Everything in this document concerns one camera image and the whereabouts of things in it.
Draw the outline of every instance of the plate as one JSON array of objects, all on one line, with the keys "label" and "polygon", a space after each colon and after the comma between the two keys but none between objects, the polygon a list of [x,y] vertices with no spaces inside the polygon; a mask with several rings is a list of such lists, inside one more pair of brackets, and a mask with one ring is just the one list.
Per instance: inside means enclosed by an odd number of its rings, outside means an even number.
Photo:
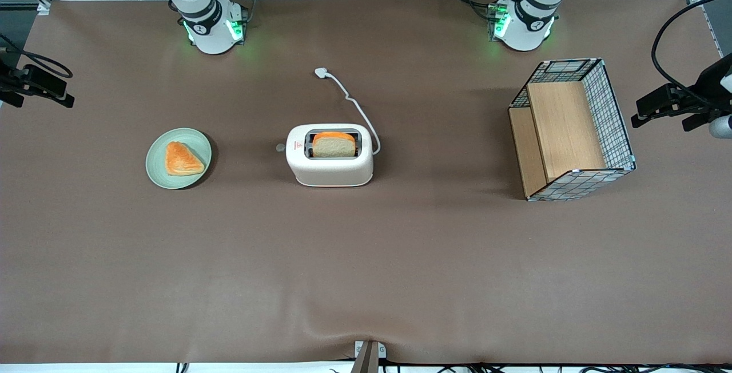
[{"label": "plate", "polygon": [[[165,147],[171,141],[180,141],[190,149],[204,164],[204,172],[192,176],[171,176],[165,170]],[[153,183],[162,188],[175,189],[184,188],[195,183],[206,174],[211,164],[211,143],[209,139],[198,130],[193,128],[176,128],[159,136],[150,146],[145,158],[145,169],[147,176]]]}]

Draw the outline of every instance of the bread loaf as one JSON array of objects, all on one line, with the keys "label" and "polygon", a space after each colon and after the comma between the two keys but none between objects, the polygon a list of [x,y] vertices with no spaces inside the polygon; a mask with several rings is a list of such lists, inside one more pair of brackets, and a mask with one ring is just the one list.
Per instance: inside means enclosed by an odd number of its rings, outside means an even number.
[{"label": "bread loaf", "polygon": [[172,176],[192,176],[204,172],[204,164],[188,147],[171,141],[165,147],[165,170]]},{"label": "bread loaf", "polygon": [[313,157],[353,157],[356,139],[340,131],[324,131],[313,138]]}]

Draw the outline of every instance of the wooden board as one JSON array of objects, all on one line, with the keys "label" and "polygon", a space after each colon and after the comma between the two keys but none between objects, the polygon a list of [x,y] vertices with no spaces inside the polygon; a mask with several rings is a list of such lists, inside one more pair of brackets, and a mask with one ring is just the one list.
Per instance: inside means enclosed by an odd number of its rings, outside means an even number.
[{"label": "wooden board", "polygon": [[531,83],[527,89],[547,182],[573,169],[604,169],[582,83]]},{"label": "wooden board", "polygon": [[508,116],[513,130],[513,141],[516,144],[523,193],[529,198],[547,185],[544,163],[539,152],[539,141],[536,139],[534,118],[529,107],[508,109]]}]

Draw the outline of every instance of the triangular pastry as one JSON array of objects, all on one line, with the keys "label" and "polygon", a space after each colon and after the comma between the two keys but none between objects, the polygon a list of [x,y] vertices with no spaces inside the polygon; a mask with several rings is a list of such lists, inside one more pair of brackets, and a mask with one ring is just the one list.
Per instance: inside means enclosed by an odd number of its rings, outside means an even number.
[{"label": "triangular pastry", "polygon": [[204,164],[188,147],[179,142],[171,141],[165,147],[165,170],[172,176],[191,176],[204,172]]}]

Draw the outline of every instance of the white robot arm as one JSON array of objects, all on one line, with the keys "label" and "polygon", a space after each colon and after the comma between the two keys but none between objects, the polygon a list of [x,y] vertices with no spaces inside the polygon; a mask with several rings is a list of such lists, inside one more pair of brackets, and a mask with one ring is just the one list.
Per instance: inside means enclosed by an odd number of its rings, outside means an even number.
[{"label": "white robot arm", "polygon": [[534,50],[549,36],[554,23],[554,11],[562,0],[501,0],[499,23],[494,36],[510,48]]},{"label": "white robot arm", "polygon": [[220,54],[244,40],[246,13],[230,0],[172,0],[183,16],[188,37],[199,50]]}]

